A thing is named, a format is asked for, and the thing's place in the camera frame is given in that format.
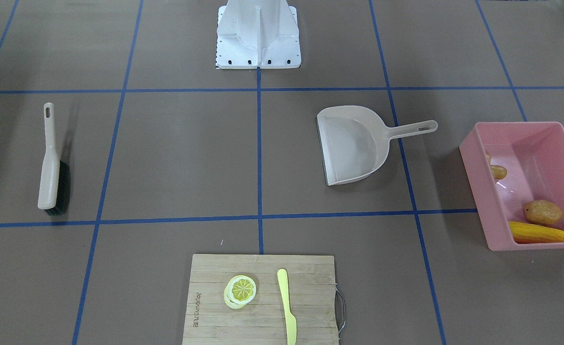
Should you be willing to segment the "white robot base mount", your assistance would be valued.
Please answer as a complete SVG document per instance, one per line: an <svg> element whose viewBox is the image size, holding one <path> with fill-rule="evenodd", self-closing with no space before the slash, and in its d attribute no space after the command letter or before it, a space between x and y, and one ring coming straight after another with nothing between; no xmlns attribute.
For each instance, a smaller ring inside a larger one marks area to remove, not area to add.
<svg viewBox="0 0 564 345"><path fill-rule="evenodd" d="M219 7L217 20L216 68L302 65L297 9L286 0L229 0Z"/></svg>

